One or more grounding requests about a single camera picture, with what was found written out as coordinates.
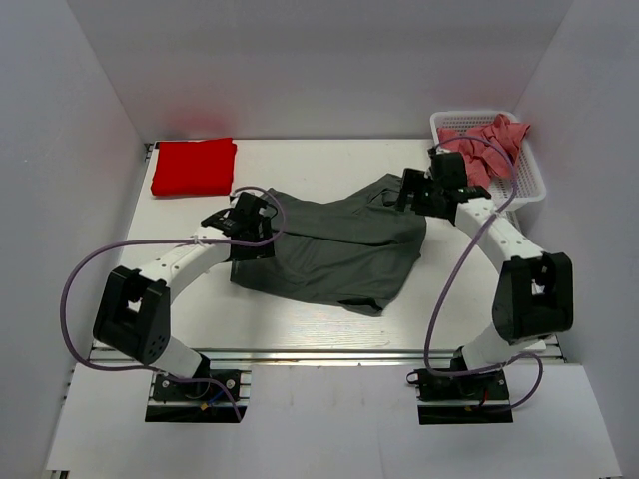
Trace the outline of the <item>dark grey t-shirt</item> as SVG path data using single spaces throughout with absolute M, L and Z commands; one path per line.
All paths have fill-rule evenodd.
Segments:
M 398 296 L 426 235 L 426 220 L 395 203 L 401 178 L 386 174 L 350 196 L 320 204 L 272 190 L 286 218 L 274 256 L 236 261 L 230 280 L 246 289 L 379 316 Z

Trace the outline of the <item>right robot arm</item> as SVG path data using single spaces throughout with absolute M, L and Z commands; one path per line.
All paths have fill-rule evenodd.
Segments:
M 572 327 L 571 259 L 563 252 L 547 252 L 527 239 L 501 216 L 501 208 L 486 189 L 407 169 L 396 207 L 447 220 L 470 238 L 435 303 L 426 330 L 425 353 L 430 352 L 443 303 L 472 251 L 480 249 L 499 274 L 490 324 L 457 350 L 460 366 L 450 373 L 450 383 L 458 395 L 476 396 L 487 384 L 486 373 L 529 356 L 530 345 Z

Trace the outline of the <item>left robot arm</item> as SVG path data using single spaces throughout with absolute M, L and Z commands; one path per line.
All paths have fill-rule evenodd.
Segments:
M 93 327 L 94 338 L 144 366 L 177 377 L 188 397 L 211 386 L 204 356 L 172 336 L 172 302 L 212 267 L 231 260 L 270 257 L 271 220 L 245 229 L 201 226 L 186 243 L 138 268 L 118 266 L 108 276 Z

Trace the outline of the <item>crumpled pink t-shirt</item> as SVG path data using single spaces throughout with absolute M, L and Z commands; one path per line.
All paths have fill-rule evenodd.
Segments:
M 488 189 L 492 180 L 512 178 L 509 165 L 517 169 L 529 129 L 529 124 L 498 114 L 491 124 L 470 128 L 463 134 L 449 128 L 436 131 L 445 149 L 461 153 L 469 184 Z

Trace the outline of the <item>folded red t-shirt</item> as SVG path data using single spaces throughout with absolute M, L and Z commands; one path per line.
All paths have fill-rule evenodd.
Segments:
M 234 181 L 237 150 L 231 138 L 160 142 L 152 195 L 157 198 L 228 195 Z

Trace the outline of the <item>white plastic basket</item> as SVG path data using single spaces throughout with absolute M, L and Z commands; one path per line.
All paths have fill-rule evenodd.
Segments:
M 530 126 L 509 112 L 446 111 L 430 117 L 436 143 L 448 141 L 446 149 L 462 154 L 470 183 L 486 187 L 498 202 L 511 195 L 511 175 L 505 161 L 494 149 L 479 140 L 500 147 L 516 173 L 517 194 L 509 209 L 543 200 L 546 189 L 526 136 Z

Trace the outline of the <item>aluminium table rail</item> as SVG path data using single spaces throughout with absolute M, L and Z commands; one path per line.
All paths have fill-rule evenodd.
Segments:
M 200 349 L 200 352 L 214 361 L 230 362 L 417 362 L 423 363 L 423 353 L 418 350 L 242 350 L 242 349 Z M 533 351 L 546 361 L 563 363 L 565 358 L 558 344 L 551 341 L 542 351 Z M 452 351 L 437 350 L 430 354 L 432 365 L 446 364 L 452 358 Z M 93 347 L 90 358 L 96 362 L 124 362 L 131 360 L 123 353 L 106 346 Z

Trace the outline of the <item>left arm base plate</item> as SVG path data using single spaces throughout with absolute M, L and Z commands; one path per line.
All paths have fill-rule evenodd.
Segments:
M 250 400 L 251 372 L 247 369 L 211 369 L 210 377 L 221 382 L 233 397 L 237 416 L 227 394 L 217 384 L 182 384 L 155 374 L 147 401 L 148 423 L 237 424 Z

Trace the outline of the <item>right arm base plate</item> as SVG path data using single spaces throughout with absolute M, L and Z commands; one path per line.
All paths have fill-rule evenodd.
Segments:
M 513 422 L 502 371 L 481 375 L 435 376 L 415 369 L 406 382 L 416 389 L 420 425 L 478 425 Z

